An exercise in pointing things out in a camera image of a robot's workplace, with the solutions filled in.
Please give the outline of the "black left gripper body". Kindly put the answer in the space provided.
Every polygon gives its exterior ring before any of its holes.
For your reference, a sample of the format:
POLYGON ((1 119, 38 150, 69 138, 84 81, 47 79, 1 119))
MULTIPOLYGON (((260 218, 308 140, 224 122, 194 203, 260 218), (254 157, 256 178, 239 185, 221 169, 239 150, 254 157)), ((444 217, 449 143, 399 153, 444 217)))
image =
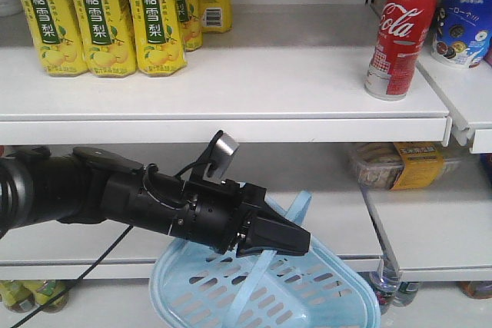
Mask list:
POLYGON ((225 253, 266 205, 265 195, 263 187, 231 180, 216 184, 158 172, 113 174, 102 192, 101 212, 109 220, 225 253))

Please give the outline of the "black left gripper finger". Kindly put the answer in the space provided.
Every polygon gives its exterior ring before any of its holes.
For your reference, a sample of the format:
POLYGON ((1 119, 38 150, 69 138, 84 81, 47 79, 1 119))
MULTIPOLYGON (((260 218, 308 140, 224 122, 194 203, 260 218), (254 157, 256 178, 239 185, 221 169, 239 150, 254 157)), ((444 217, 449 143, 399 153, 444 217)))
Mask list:
POLYGON ((300 257, 308 252, 310 243, 308 231, 266 206, 244 221, 236 256, 246 257, 273 250, 280 255, 300 257))

